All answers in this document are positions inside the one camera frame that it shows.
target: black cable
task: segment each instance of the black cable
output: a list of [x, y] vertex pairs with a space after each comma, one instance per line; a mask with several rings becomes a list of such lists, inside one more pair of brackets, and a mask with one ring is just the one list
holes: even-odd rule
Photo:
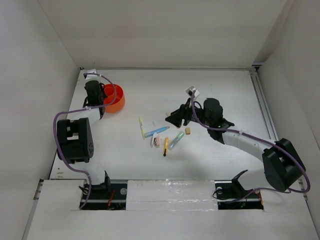
[[87, 195], [88, 194], [88, 188], [84, 188], [84, 187], [82, 187], [82, 186], [78, 186], [80, 189], [81, 189], [81, 191], [82, 191], [82, 193], [84, 194], [84, 195]]
[[195, 103], [195, 104], [198, 104], [198, 105], [200, 106], [200, 108], [202, 109], [202, 106], [201, 106], [200, 102], [194, 101], [194, 103]]
[[217, 198], [217, 197], [215, 197], [215, 194], [217, 193], [217, 190], [215, 190], [214, 191], [214, 193], [212, 194], [212, 197], [214, 198], [214, 199], [217, 199], [217, 200], [227, 200], [228, 198]]

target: yellow marker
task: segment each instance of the yellow marker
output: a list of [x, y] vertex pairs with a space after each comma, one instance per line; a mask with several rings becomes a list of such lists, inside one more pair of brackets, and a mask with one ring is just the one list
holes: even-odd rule
[[168, 142], [169, 142], [169, 138], [166, 137], [164, 140], [164, 148], [163, 148], [163, 156], [164, 157], [167, 155], [167, 152], [168, 152]]
[[142, 133], [142, 137], [143, 140], [145, 139], [145, 131], [144, 131], [144, 127], [142, 126], [142, 117], [139, 116], [139, 122], [140, 122], [140, 128], [141, 128], [141, 133]]

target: cable clip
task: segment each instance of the cable clip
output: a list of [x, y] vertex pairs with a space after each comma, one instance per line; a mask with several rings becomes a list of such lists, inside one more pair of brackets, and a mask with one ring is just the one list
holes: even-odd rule
[[248, 131], [239, 130], [239, 135], [241, 136], [243, 133], [247, 133]]

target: orange bowl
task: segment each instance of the orange bowl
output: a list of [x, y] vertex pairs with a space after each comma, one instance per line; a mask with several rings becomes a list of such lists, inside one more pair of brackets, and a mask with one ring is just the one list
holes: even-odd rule
[[105, 111], [107, 113], [116, 113], [119, 112], [125, 105], [125, 94], [123, 89], [119, 86], [119, 85], [114, 85], [115, 89], [116, 89], [116, 97], [115, 97], [115, 90], [113, 88], [113, 86], [111, 84], [107, 84], [104, 86], [104, 93], [108, 96], [105, 100], [104, 100], [104, 104], [109, 104], [112, 102], [112, 100], [115, 97], [115, 101], [109, 105], [105, 107]]

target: green pen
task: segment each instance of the green pen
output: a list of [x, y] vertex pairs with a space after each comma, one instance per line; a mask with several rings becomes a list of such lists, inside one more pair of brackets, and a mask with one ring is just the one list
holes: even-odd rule
[[169, 145], [169, 150], [172, 150], [175, 145], [182, 139], [182, 137], [185, 135], [185, 133], [183, 131], [181, 131], [176, 137], [175, 139], [173, 139], [172, 142], [170, 142], [170, 145]]

